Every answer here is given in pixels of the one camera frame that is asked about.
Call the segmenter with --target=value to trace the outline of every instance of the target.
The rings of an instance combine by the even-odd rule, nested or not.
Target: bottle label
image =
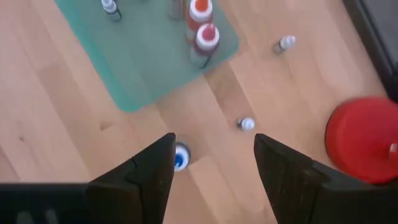
[[[187,40],[188,40],[190,43],[193,43],[193,41],[195,41],[195,40],[194,40],[195,32],[194,32],[193,30],[191,30],[191,28],[189,28],[188,25],[187,25],[187,33],[185,34],[185,36],[186,36]]]
[[[190,60],[191,60],[192,65],[195,68],[203,68],[206,65],[208,59],[209,59],[209,56],[200,55],[197,53],[197,51],[193,47],[191,47]]]

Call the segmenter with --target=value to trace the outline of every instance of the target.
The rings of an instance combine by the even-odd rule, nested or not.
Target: red bottle cap
[[[209,24],[205,30],[203,30],[203,39],[206,41],[212,41],[216,37],[216,27],[214,24]]]
[[[209,8],[209,0],[197,0],[195,7],[197,11],[205,12]]]

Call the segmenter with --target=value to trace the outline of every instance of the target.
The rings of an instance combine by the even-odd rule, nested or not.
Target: hardwood plank
[[[240,27],[243,34],[244,44],[248,47],[243,48],[241,53],[247,52],[247,49],[253,49],[262,51],[268,42],[269,36],[267,35],[268,26],[263,23],[263,14],[257,13],[256,10],[247,1],[228,1],[229,8],[228,12],[232,12],[238,19],[236,20],[236,26]]]
[[[113,167],[130,159],[144,148],[139,145],[136,136],[128,122],[115,124],[101,132],[104,139],[109,142],[107,149],[108,160]]]
[[[239,25],[239,20],[236,14],[233,12],[230,0],[220,0],[219,4],[224,10],[225,16],[228,18],[229,23],[234,27],[236,34],[239,37],[239,51],[238,55],[249,50],[249,43],[245,32]]]
[[[185,170],[174,175],[167,204],[166,217],[175,224],[216,224],[190,173]]]
[[[253,138],[254,133],[238,138],[203,77],[185,85],[184,90],[182,96],[192,112],[190,116],[200,124],[201,134],[238,202],[246,210],[261,210],[266,201],[260,197],[264,190],[257,176],[252,142],[243,140]]]
[[[124,122],[124,115],[117,109],[102,79],[55,1],[31,1],[31,4],[42,18],[54,46],[70,68],[99,125],[106,126],[109,123]]]
[[[380,88],[379,82],[371,83],[364,79],[359,69],[360,65],[354,62],[353,56],[349,53],[325,1],[316,1],[311,7],[306,21],[312,27],[310,38],[314,59],[321,76],[334,88],[337,99],[344,101],[352,97],[365,96],[366,92],[369,93],[373,88]],[[322,24],[315,23],[314,18],[323,21]]]
[[[156,105],[145,106],[134,113],[126,113],[126,116],[141,148],[149,146],[169,132]]]
[[[217,223],[248,222],[226,180],[218,170],[214,158],[206,156],[188,168],[195,185],[212,211]]]
[[[293,130],[288,128],[283,105],[291,106],[294,102],[290,99],[280,101],[277,96],[279,86],[273,86],[274,83],[288,85],[284,80],[291,80],[290,75],[288,70],[281,69],[278,60],[274,59],[274,65],[271,67],[262,65],[261,61],[255,54],[248,52],[232,59],[230,65],[256,115],[258,132],[292,146],[295,144],[295,137]]]
[[[369,55],[366,54],[364,45],[349,18],[342,1],[326,1],[325,7],[328,9],[333,22],[339,30],[340,36],[347,46],[348,54],[360,72],[360,77],[366,79],[364,85],[365,95],[386,96],[386,92],[377,77],[375,68]]]
[[[87,181],[89,173],[28,58],[0,16],[0,144],[21,181]]]
[[[19,178],[0,145],[0,182],[18,182]]]
[[[24,48],[35,70],[60,60],[60,55],[52,46],[40,16],[29,0],[5,0],[2,13],[7,15],[12,29]]]
[[[191,162],[195,162],[210,153],[210,146],[203,134],[201,124],[192,116],[192,109],[183,97],[189,89],[179,88],[157,102],[160,117],[177,140],[186,144],[191,151]]]
[[[38,76],[93,178],[112,169],[114,149],[102,138],[101,127],[66,64],[45,67]]]
[[[224,63],[205,78],[232,128],[238,119],[256,118],[229,64]]]

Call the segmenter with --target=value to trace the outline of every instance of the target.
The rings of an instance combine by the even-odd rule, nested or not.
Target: wooden floor
[[[267,134],[331,165],[333,109],[384,96],[340,0],[220,0],[241,38],[228,63],[136,113],[119,111],[53,0],[1,0],[0,179],[91,180],[165,133],[192,149],[165,223],[275,223],[253,154]],[[271,52],[283,35],[297,45]],[[257,126],[242,133],[238,118]]]

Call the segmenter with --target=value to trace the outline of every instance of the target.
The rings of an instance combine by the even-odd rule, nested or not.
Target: dropper bottle
[[[101,3],[103,9],[112,21],[117,22],[122,19],[122,14],[113,0],[101,0]]]
[[[293,47],[296,44],[296,37],[293,35],[288,35],[283,37],[274,45],[275,54],[281,54],[285,50]]]
[[[211,0],[191,0],[187,13],[187,32],[185,34],[189,43],[195,41],[195,34],[199,28],[213,20],[213,3]]]

